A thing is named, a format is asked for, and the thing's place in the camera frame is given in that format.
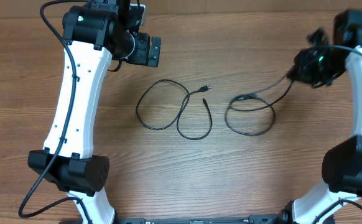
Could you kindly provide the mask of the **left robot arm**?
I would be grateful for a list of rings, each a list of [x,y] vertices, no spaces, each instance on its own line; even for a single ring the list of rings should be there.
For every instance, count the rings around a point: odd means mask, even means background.
[[[104,77],[112,62],[159,64],[161,39],[139,32],[146,7],[129,1],[74,1],[58,36],[64,48],[62,86],[41,150],[28,165],[55,184],[81,214],[82,223],[114,223],[104,185],[109,160],[94,154],[93,130]]]

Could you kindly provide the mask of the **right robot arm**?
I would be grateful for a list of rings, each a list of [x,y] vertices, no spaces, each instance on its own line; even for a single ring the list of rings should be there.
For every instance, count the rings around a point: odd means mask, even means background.
[[[362,10],[347,9],[334,18],[333,42],[322,29],[308,36],[287,73],[292,81],[312,88],[350,77],[353,117],[350,136],[331,148],[322,162],[322,178],[303,197],[291,201],[276,223],[334,223],[334,213],[351,204],[362,210]]]

